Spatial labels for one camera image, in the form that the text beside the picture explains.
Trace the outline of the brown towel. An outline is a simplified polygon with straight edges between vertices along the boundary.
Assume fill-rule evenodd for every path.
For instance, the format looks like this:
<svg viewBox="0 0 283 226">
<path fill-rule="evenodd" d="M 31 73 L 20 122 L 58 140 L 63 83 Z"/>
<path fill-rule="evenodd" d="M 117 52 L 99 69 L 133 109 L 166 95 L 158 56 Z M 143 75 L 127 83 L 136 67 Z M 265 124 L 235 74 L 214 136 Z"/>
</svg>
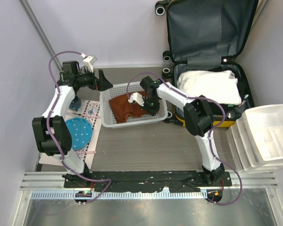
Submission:
<svg viewBox="0 0 283 226">
<path fill-rule="evenodd" d="M 141 106 L 137 103 L 129 103 L 127 94 L 109 100 L 109 105 L 117 123 L 126 123 L 129 117 L 140 118 L 148 114 L 148 112 L 142 110 Z"/>
</svg>

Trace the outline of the white perforated plastic basket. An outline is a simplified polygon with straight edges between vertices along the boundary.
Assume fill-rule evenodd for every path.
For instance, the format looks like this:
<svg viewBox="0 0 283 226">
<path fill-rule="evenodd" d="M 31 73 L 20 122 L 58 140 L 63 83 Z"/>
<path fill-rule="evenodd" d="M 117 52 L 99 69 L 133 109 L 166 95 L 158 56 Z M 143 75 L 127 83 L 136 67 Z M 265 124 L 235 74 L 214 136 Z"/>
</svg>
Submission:
<svg viewBox="0 0 283 226">
<path fill-rule="evenodd" d="M 159 110 L 151 115 L 141 109 L 137 103 L 128 102 L 127 94 L 138 92 L 146 97 L 146 92 L 139 82 L 129 85 L 117 84 L 100 93 L 100 117 L 102 125 L 106 128 L 122 128 L 143 124 L 157 123 L 167 118 L 167 104 L 165 100 L 159 100 Z"/>
</svg>

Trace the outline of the white fluffy towel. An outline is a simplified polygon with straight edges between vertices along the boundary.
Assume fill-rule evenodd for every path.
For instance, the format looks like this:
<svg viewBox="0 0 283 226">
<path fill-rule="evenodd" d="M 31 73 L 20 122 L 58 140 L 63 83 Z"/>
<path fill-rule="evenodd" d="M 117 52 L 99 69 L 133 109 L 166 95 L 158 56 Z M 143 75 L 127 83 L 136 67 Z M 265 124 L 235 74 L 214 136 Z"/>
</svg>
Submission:
<svg viewBox="0 0 283 226">
<path fill-rule="evenodd" d="M 238 79 L 230 70 L 222 72 L 187 71 L 177 79 L 177 87 L 190 96 L 205 96 L 224 105 L 242 103 Z"/>
</svg>

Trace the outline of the yellow cartoon hard-shell suitcase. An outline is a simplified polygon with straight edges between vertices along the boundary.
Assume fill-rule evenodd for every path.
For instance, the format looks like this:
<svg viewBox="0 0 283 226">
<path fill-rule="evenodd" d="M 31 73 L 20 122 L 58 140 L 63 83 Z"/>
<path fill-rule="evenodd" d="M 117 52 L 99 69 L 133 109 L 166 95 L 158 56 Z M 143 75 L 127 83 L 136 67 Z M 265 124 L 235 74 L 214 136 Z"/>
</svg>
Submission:
<svg viewBox="0 0 283 226">
<path fill-rule="evenodd" d="M 164 79 L 176 85 L 180 75 L 191 70 L 231 70 L 237 78 L 242 103 L 211 105 L 215 123 L 223 128 L 254 107 L 247 77 L 235 59 L 246 44 L 257 6 L 256 0 L 159 0 L 155 4 L 155 14 L 166 17 L 169 49 L 162 58 L 173 63 L 162 70 Z"/>
</svg>

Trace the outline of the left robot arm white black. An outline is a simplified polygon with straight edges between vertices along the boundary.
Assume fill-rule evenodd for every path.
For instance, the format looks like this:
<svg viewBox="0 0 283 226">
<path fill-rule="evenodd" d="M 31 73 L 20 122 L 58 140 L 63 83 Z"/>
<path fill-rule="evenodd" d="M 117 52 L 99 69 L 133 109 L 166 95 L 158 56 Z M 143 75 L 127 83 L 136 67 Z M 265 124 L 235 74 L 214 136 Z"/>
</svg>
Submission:
<svg viewBox="0 0 283 226">
<path fill-rule="evenodd" d="M 93 179 L 84 160 L 72 148 L 65 116 L 80 88 L 106 91 L 113 87 L 102 69 L 95 76 L 92 64 L 87 63 L 85 66 L 87 70 L 82 73 L 77 61 L 63 62 L 60 78 L 54 80 L 55 94 L 48 109 L 32 121 L 38 151 L 57 159 L 67 169 L 66 177 L 75 178 L 75 183 L 81 188 L 87 187 Z"/>
</svg>

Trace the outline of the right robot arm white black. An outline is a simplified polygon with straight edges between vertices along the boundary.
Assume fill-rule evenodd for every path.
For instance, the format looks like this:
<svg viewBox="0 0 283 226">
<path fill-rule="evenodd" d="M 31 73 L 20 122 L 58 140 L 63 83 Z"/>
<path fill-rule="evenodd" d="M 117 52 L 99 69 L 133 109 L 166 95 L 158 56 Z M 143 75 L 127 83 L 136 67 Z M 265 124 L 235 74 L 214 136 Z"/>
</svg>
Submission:
<svg viewBox="0 0 283 226">
<path fill-rule="evenodd" d="M 184 113 L 185 127 L 195 136 L 202 156 L 204 182 L 216 185 L 225 173 L 213 137 L 214 116 L 210 108 L 216 101 L 191 96 L 162 78 L 153 80 L 147 73 L 141 82 L 112 85 L 99 70 L 100 115 L 106 128 L 121 128 L 156 123 L 167 118 L 166 102 Z"/>
</svg>

